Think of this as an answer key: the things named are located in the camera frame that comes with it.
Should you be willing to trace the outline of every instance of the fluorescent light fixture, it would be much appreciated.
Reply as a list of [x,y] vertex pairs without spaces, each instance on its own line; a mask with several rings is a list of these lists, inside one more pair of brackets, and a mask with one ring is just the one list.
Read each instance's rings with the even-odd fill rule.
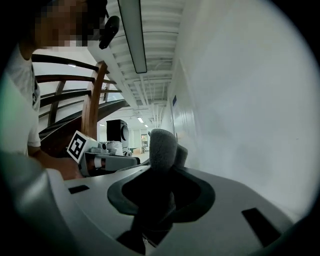
[[147,72],[140,0],[118,0],[124,33],[135,72]]

